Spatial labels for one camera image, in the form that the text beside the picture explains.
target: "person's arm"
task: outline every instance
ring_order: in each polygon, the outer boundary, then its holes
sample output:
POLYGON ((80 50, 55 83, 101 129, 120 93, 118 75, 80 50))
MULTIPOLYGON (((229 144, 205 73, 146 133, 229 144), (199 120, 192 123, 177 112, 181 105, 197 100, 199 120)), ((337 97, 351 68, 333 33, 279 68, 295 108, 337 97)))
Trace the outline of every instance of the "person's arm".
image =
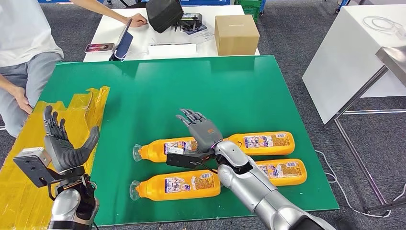
POLYGON ((114 18, 124 24, 126 24, 128 22, 128 20, 130 20, 130 18, 132 18, 133 21, 131 22, 131 25, 130 25, 131 27, 139 27, 139 26, 145 25, 147 23, 147 20, 139 13, 132 17, 127 18, 127 17, 124 17, 124 16, 116 13, 115 11, 113 11, 110 8, 108 8, 107 6, 101 4, 97 0, 70 0, 70 1, 80 7, 88 9, 90 11, 114 18))
POLYGON ((33 111, 32 107, 28 104, 28 99, 25 97, 25 89, 14 85, 9 82, 3 75, 0 74, 0 88, 9 92, 15 100, 17 101, 19 107, 31 114, 33 111))

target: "green board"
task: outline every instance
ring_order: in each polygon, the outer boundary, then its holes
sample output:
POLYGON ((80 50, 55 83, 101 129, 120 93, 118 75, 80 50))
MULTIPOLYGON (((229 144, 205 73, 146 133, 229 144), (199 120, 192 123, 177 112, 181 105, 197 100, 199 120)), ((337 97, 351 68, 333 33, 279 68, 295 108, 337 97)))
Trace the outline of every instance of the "green board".
POLYGON ((154 175, 187 169, 134 162, 132 148, 157 139, 189 136, 175 115, 179 108, 202 112, 224 137, 235 133, 289 131, 296 148, 288 156, 306 168, 305 183, 280 192, 305 210, 337 209, 338 205, 314 152, 299 113, 273 56, 210 57, 58 65, 41 100, 62 100, 93 87, 109 86, 110 94, 92 180, 97 184, 99 225, 229 218, 252 215, 222 188, 211 198, 155 202, 133 201, 129 185, 154 175))

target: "gray robot hand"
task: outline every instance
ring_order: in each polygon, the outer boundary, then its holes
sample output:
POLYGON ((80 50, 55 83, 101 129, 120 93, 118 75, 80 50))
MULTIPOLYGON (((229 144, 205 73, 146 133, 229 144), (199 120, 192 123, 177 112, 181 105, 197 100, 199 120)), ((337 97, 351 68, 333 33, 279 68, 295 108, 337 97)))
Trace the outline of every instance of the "gray robot hand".
POLYGON ((191 109, 180 109, 187 119, 176 115, 189 129, 190 134, 197 141, 197 153, 207 153, 214 145, 223 140, 223 135, 213 122, 199 112, 191 109))
POLYGON ((52 106, 47 106, 44 110, 44 124, 46 131, 44 142, 55 170, 60 173, 67 169, 81 166, 88 160, 90 153, 99 140, 99 127, 94 126, 90 130, 89 138, 83 146, 74 149, 65 130, 65 119, 62 118, 58 125, 58 113, 51 113, 52 106))

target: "green crate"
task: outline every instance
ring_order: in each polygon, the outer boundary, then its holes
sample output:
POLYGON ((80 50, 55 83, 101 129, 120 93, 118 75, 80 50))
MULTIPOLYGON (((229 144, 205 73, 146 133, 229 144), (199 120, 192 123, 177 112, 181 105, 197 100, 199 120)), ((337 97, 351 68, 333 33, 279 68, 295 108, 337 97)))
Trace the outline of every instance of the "green crate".
POLYGON ((245 15, 251 14, 252 18, 254 19, 254 22, 257 22, 260 7, 246 6, 246 7, 242 7, 242 9, 244 10, 245 15))
POLYGON ((262 0, 234 0, 234 5, 260 7, 262 0))
POLYGON ((255 22, 258 19, 261 2, 260 0, 234 0, 234 4, 241 5, 244 14, 251 14, 255 22))

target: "yellow plastic bag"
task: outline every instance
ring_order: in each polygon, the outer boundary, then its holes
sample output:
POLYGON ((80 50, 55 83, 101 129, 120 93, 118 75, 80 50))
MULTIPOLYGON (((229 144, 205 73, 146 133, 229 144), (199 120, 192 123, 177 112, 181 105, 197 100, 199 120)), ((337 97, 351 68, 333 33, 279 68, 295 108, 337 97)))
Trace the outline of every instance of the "yellow plastic bag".
MULTIPOLYGON (((46 229, 51 218, 52 200, 47 187, 37 188, 13 162, 22 149, 44 147, 43 111, 51 105, 58 112, 58 121, 66 119, 65 127, 70 142, 75 148, 83 145, 93 126, 102 124, 104 106, 110 88, 107 86, 88 89, 89 93, 73 95, 68 108, 62 102, 39 101, 28 117, 0 171, 0 228, 1 229, 46 229)), ((84 164, 91 173, 94 152, 84 164)))

